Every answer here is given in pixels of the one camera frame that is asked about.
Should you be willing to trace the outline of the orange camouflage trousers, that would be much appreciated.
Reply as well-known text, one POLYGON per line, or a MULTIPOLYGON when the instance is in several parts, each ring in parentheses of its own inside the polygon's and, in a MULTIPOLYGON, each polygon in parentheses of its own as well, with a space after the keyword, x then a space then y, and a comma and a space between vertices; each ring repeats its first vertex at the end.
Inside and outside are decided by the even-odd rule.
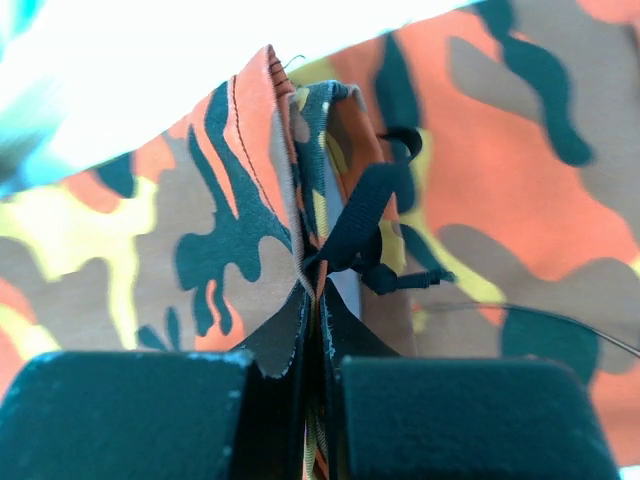
POLYGON ((616 479, 639 463, 639 5, 67 1, 71 171, 1 195, 1 475, 236 479, 253 355, 310 297, 300 479, 616 479))

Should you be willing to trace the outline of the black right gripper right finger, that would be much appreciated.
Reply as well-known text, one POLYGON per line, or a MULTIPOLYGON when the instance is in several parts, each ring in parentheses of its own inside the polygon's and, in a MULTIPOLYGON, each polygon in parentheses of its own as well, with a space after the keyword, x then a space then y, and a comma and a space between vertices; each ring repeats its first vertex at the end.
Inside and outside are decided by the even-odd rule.
POLYGON ((326 282, 319 301, 319 334, 324 375, 323 414, 320 416, 326 443, 323 455, 328 477, 347 479, 349 468, 341 362, 347 356, 397 357, 399 353, 350 312, 330 280, 326 282))

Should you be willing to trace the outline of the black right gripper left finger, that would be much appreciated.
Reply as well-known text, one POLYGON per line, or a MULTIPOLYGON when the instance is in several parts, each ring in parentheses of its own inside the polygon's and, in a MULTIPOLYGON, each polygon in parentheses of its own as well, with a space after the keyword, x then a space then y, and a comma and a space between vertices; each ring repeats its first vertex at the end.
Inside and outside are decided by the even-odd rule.
POLYGON ((284 305, 236 348, 253 355, 234 443, 236 479, 300 479, 310 297, 297 284, 284 305))

